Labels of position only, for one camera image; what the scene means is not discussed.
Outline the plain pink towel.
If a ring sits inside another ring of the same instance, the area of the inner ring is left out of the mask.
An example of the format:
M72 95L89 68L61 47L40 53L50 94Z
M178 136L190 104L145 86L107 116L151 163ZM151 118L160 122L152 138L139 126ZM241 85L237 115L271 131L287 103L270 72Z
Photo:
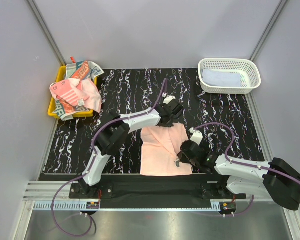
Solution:
M145 127L140 136L141 175L171 177L192 174L191 165L182 163L178 157L182 144L189 140L183 124L175 123L173 127Z

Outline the light blue towel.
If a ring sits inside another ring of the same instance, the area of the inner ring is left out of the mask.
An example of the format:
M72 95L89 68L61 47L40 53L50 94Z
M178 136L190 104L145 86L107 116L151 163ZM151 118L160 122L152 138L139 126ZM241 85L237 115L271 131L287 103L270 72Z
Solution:
M205 84L213 87L241 87L241 75L239 73L204 69L202 71L202 80Z

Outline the orange grey printed towel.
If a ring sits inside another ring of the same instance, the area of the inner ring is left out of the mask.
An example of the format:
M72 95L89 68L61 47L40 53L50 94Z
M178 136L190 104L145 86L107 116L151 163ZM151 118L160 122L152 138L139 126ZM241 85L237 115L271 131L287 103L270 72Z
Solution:
M73 62L72 64L68 64L66 65L66 76L64 78L65 79L70 79L70 78L74 78L74 79L80 79L80 80L84 80L84 79L91 79L94 84L97 87L97 83L98 83L98 77L103 75L104 71L102 70L102 68L97 65L96 63L92 62L92 61L80 61L80 62ZM61 121L68 121L68 120L72 120L70 119L69 116L71 112L74 112L74 108L85 108L84 106L77 106L77 107L72 107L70 104L66 103L64 100L55 100L56 104L58 105L63 105L63 111L61 113L58 113Z

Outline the pink bunny towel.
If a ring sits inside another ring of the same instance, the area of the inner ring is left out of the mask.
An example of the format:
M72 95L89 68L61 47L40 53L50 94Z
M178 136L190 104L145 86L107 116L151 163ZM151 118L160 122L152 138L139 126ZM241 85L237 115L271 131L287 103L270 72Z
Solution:
M97 113L101 111L102 97L90 78L68 78L53 83L49 89L55 100L64 100L72 107L85 107Z

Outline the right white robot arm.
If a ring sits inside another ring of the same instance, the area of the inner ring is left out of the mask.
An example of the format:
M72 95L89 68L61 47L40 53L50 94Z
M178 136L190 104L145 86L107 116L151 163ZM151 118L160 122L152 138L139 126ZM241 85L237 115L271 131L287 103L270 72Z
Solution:
M300 173L280 158L271 162L250 162L212 151L207 143L187 140L177 155L182 163L192 164L201 173L217 175L218 182L210 195L229 198L251 195L270 198L292 211L300 206Z

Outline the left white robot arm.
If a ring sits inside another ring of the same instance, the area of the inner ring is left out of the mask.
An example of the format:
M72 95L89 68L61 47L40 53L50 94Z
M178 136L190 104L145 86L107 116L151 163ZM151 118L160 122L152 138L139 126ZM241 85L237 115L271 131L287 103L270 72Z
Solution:
M92 154L82 178L78 180L80 192L87 198L98 193L97 184L111 156L123 146L129 134L146 127L171 128L174 120L183 114L184 107L173 97L168 96L162 104L131 114L114 116L100 127L92 139Z

